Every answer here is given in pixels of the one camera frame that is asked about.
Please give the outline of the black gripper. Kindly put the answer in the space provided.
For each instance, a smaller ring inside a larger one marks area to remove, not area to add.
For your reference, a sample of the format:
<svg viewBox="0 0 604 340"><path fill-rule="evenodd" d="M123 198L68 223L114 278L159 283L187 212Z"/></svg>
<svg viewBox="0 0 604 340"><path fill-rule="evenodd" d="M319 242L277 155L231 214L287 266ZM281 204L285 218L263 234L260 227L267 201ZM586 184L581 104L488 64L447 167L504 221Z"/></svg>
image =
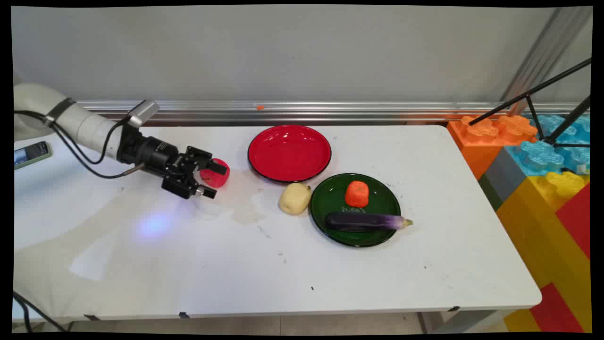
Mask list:
<svg viewBox="0 0 604 340"><path fill-rule="evenodd" d="M200 185L194 173L210 170L225 175L228 168L216 163L212 153L188 146L184 153L178 148L154 137L143 137L140 141L140 163L143 170L163 178L162 189L183 199L206 196L214 199L217 191Z"/></svg>

